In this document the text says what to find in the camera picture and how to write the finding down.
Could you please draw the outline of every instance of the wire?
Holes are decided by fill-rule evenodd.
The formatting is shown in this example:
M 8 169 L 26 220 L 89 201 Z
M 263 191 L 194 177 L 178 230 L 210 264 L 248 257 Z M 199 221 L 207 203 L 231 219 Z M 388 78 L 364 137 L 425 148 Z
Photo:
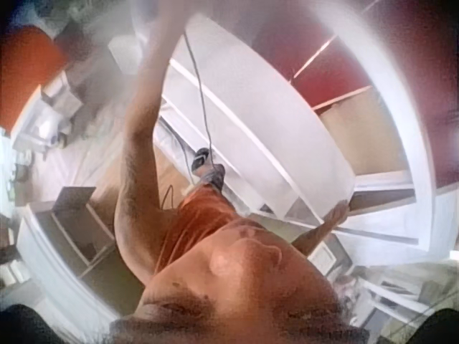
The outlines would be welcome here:
M 174 208 L 174 186 L 171 184 L 167 188 L 166 194 L 164 195 L 163 201 L 161 202 L 161 210 L 164 209 L 164 203 L 166 203 L 166 198 L 167 198 L 167 195 L 169 195 L 169 192 L 171 192 L 171 209 Z
M 184 38 L 185 38 L 186 47 L 188 48 L 189 56 L 191 58 L 191 62 L 193 63 L 194 72 L 196 73 L 196 77 L 198 79 L 199 96 L 201 98 L 204 126 L 206 128 L 207 137 L 209 139 L 209 158 L 210 158 L 210 163 L 212 164 L 212 167 L 215 168 L 214 154 L 212 152 L 212 137 L 210 136 L 209 123 L 207 122 L 206 102 L 205 102 L 205 99 L 204 99 L 204 92 L 202 90 L 201 75 L 199 74 L 199 70 L 198 70 L 198 66 L 197 66 L 197 63 L 196 63 L 196 59 L 194 58 L 193 50 L 191 49 L 191 45 L 189 43 L 188 35 L 186 34 L 186 32 L 184 32 Z M 193 175 L 191 174 L 191 169 L 190 169 L 190 166 L 189 166 L 188 156 L 186 154 L 185 147 L 183 146 L 183 143 L 180 140 L 180 138 L 178 138 L 176 135 L 174 135 L 174 137 L 177 140 L 177 142 L 179 143 L 179 145 L 181 147 L 181 150 L 184 152 L 186 169 L 188 170 L 188 174 L 189 174 L 190 180 L 194 185 L 194 179 L 193 179 Z M 166 198 L 169 195 L 169 192 L 171 192 L 171 207 L 172 208 L 174 207 L 174 186 L 171 184 L 167 188 L 166 194 L 163 197 L 163 201 L 161 202 L 161 209 L 164 209 L 164 204 L 166 203 Z
M 210 163 L 212 164 L 212 167 L 215 168 L 215 166 L 214 166 L 214 154 L 212 152 L 212 138 L 210 136 L 209 125 L 207 123 L 207 111 L 206 111 L 206 104 L 205 104 L 205 101 L 204 101 L 204 92 L 202 91 L 201 75 L 199 75 L 199 70 L 198 70 L 198 66 L 197 66 L 197 63 L 196 63 L 196 59 L 194 58 L 193 50 L 191 49 L 191 45 L 190 45 L 189 39 L 188 39 L 188 34 L 186 34 L 186 31 L 184 32 L 184 38 L 185 38 L 186 47 L 188 48 L 189 56 L 191 57 L 191 62 L 193 63 L 194 72 L 196 73 L 196 77 L 198 79 L 199 95 L 201 97 L 202 111 L 204 113 L 204 125 L 206 127 L 206 133 L 207 133 L 207 137 L 209 139 Z

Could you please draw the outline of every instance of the nose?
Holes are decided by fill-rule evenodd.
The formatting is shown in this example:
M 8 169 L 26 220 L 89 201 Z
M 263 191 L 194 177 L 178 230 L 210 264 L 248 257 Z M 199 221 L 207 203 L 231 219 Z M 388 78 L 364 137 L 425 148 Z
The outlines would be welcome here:
M 243 237 L 230 247 L 216 250 L 210 262 L 212 272 L 238 280 L 262 280 L 267 274 L 275 274 L 282 261 L 281 250 L 250 237 Z

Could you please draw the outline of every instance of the raised arm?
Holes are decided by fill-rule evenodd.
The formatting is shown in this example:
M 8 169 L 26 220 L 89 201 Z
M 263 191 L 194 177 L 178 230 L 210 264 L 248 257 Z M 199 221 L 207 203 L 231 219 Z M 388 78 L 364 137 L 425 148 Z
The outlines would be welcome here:
M 153 129 L 169 60 L 186 24 L 186 9 L 177 8 L 181 2 L 158 1 L 158 16 L 126 113 L 115 237 L 125 263 L 144 284 L 153 275 L 168 221 L 160 210 Z
M 296 238 L 292 245 L 309 257 L 314 249 L 334 230 L 339 224 L 342 224 L 349 212 L 349 207 L 346 201 L 341 201 L 325 216 L 324 223 L 319 227 L 301 234 Z

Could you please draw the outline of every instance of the orange shirt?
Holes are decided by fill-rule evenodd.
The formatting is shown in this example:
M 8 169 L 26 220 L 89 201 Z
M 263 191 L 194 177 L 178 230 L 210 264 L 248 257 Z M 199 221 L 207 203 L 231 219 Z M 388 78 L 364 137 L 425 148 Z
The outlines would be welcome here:
M 179 206 L 167 231 L 155 274 L 228 223 L 241 219 L 231 203 L 210 185 L 198 186 Z

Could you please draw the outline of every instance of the hand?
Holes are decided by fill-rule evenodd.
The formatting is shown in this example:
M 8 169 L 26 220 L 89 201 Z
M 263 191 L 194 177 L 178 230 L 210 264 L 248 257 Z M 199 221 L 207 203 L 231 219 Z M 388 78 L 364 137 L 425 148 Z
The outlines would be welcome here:
M 338 226 L 346 221 L 349 214 L 349 205 L 346 200 L 340 201 L 330 212 L 325 215 L 323 220 L 327 224 Z

